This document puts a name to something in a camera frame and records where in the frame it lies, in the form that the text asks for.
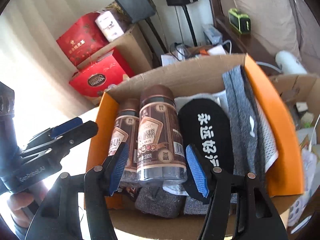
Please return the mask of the left hand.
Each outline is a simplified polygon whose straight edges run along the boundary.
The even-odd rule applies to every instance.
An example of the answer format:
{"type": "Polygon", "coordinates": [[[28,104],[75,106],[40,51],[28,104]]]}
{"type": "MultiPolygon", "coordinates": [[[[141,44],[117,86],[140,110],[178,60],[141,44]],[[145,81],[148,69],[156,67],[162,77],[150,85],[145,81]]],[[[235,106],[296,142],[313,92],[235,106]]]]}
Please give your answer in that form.
{"type": "Polygon", "coordinates": [[[31,219],[24,213],[22,209],[30,205],[33,201],[33,195],[27,192],[12,194],[8,199],[7,204],[11,211],[11,216],[18,226],[22,228],[29,227],[31,219]]]}

